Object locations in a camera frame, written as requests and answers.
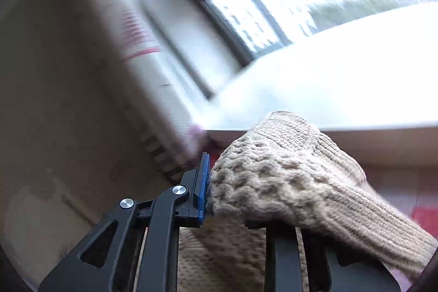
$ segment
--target knitted sweater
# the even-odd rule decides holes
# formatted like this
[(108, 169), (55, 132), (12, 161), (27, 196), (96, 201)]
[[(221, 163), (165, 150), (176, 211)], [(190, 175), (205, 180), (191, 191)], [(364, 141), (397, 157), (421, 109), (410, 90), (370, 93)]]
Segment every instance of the knitted sweater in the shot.
[(375, 193), (352, 157), (291, 112), (272, 113), (222, 153), (208, 209), (215, 217), (200, 229), (181, 229), (181, 291), (262, 290), (264, 230), (247, 230), (244, 219), (329, 233), (411, 278), (438, 246)]

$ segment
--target cable knit pattern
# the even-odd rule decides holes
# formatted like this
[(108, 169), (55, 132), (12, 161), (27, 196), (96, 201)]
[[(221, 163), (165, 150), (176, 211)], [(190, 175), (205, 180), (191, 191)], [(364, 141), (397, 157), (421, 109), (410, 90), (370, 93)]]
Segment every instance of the cable knit pattern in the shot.
[(211, 171), (208, 208), (328, 232), (410, 277), (438, 246), (369, 186), (352, 157), (285, 111), (270, 114), (222, 153)]

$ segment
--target triangular cutout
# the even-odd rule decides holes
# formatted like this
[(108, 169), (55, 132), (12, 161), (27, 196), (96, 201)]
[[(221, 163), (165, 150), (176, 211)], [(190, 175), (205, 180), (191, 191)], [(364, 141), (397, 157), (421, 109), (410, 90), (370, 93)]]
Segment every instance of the triangular cutout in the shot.
[(111, 243), (113, 241), (114, 235), (117, 230), (119, 222), (113, 221), (98, 237), (93, 243), (88, 247), (86, 251), (80, 256), (80, 260), (102, 268), (105, 264), (106, 257), (110, 250)]

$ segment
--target knitted garment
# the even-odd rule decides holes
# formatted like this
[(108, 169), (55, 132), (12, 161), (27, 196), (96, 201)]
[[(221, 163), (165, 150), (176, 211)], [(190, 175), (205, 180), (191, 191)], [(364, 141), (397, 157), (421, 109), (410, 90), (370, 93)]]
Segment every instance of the knitted garment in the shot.
[(352, 157), (285, 111), (270, 114), (222, 153), (211, 170), (208, 208), (216, 216), (281, 219), (329, 233), (410, 278), (438, 246), (369, 186)]

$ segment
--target silver screw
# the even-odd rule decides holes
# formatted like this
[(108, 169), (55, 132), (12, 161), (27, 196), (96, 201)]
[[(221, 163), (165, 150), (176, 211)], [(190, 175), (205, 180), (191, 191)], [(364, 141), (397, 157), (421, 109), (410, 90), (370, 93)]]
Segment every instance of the silver screw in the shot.
[(120, 201), (120, 206), (123, 209), (129, 209), (134, 205), (134, 201), (131, 198), (125, 198), (124, 200)]
[(184, 194), (186, 191), (187, 191), (186, 188), (181, 185), (172, 188), (172, 192), (175, 194)]

